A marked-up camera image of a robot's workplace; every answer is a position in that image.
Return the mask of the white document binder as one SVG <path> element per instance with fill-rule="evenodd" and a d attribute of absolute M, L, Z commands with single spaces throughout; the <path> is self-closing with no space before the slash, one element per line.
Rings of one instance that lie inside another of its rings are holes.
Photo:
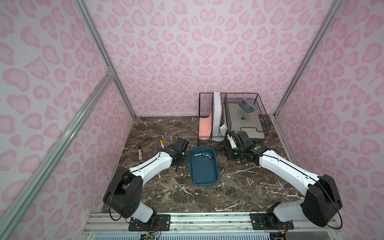
<path fill-rule="evenodd" d="M 214 92 L 213 94 L 212 117 L 212 140 L 214 142 L 221 142 L 223 140 L 223 136 L 220 130 L 222 119 L 222 99 L 220 92 Z"/>

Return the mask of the aluminium mounting rail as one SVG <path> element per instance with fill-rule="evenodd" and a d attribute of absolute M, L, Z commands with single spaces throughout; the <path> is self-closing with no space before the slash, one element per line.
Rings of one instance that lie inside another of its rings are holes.
<path fill-rule="evenodd" d="M 155 225 L 138 231 L 130 219 L 113 221 L 107 214 L 92 214 L 81 235 L 82 240 L 342 240 L 335 221 L 321 228 L 309 221 L 294 221 L 292 228 L 254 230 L 250 212 L 170 213 L 165 229 Z"/>

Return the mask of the black marker pen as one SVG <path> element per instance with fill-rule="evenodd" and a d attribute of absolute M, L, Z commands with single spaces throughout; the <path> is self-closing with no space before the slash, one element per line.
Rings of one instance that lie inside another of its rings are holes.
<path fill-rule="evenodd" d="M 138 156 L 139 156 L 139 164 L 142 164 L 143 163 L 143 157 L 142 157 L 141 145 L 138 145 Z"/>

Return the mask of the pink folder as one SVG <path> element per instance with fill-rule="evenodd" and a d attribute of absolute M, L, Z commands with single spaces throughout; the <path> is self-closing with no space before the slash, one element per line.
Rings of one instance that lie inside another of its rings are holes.
<path fill-rule="evenodd" d="M 206 118 L 199 118 L 199 139 L 208 140 L 212 134 L 212 114 Z"/>

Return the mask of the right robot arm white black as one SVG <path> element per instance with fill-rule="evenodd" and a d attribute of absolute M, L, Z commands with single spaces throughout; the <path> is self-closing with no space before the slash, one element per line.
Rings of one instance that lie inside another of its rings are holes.
<path fill-rule="evenodd" d="M 267 223 L 271 227 L 277 223 L 305 220 L 318 227 L 327 227 L 335 216 L 341 215 L 343 204 L 331 176 L 319 176 L 298 167 L 271 148 L 252 141 L 244 131 L 228 134 L 225 146 L 229 156 L 271 171 L 304 196 L 302 200 L 272 205 L 266 213 Z"/>

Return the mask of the grey stapler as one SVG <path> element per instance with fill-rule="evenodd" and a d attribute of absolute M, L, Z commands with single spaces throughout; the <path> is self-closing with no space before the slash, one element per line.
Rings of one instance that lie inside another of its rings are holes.
<path fill-rule="evenodd" d="M 246 113 L 252 113 L 255 111 L 255 107 L 251 105 L 246 99 L 242 99 L 242 101 L 239 103 L 239 106 L 246 112 Z"/>

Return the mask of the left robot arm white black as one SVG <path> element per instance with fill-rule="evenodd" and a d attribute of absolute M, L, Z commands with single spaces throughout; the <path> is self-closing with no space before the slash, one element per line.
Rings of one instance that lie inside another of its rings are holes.
<path fill-rule="evenodd" d="M 149 160 L 129 169 L 118 168 L 103 197 L 109 211 L 114 210 L 121 218 L 133 218 L 142 223 L 153 224 L 155 211 L 141 201 L 145 184 L 163 170 L 169 169 L 182 159 L 190 142 L 178 138 L 176 143 L 162 148 Z"/>

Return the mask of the teal plastic storage box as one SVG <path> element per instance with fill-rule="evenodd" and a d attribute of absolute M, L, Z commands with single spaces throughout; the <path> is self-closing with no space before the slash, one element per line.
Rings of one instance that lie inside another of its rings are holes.
<path fill-rule="evenodd" d="M 192 148 L 189 155 L 190 179 L 197 187 L 215 185 L 220 178 L 216 152 L 211 147 Z"/>

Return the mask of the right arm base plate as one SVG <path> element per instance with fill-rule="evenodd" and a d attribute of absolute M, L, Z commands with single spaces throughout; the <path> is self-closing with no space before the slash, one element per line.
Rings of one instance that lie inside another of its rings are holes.
<path fill-rule="evenodd" d="M 273 214 L 250 213 L 250 218 L 253 230 L 277 230 L 282 232 L 295 228 L 292 221 L 281 222 Z"/>

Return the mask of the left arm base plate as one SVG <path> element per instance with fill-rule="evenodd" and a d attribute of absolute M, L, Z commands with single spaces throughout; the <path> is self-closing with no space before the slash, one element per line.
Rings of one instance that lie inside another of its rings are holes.
<path fill-rule="evenodd" d="M 144 232 L 144 231 L 157 231 L 158 228 L 162 232 L 170 230 L 171 215 L 168 214 L 154 214 L 147 223 L 143 223 L 137 219 L 131 218 L 129 222 L 129 232 Z"/>

